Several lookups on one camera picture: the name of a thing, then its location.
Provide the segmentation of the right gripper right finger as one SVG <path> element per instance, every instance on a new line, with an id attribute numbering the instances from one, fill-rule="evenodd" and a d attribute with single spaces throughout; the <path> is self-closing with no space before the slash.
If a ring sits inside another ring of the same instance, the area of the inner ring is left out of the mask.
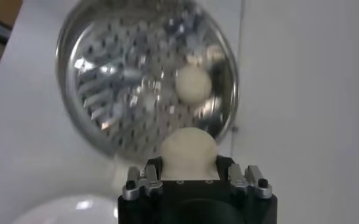
<path id="1" fill-rule="evenodd" d="M 272 186 L 263 177 L 258 166 L 248 166 L 242 171 L 239 164 L 232 158 L 217 156 L 217 171 L 220 180 L 227 181 L 234 193 L 249 191 L 259 199 L 270 199 L 272 197 Z"/>

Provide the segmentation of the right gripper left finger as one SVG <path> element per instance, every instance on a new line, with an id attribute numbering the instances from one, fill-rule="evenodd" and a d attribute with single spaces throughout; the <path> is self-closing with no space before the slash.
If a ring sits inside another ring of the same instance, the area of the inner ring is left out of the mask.
<path id="1" fill-rule="evenodd" d="M 161 157 L 149 159 L 143 172 L 136 166 L 130 167 L 126 183 L 122 188 L 122 198 L 126 201 L 134 201 L 142 194 L 149 198 L 161 195 L 163 192 L 162 170 Z"/>

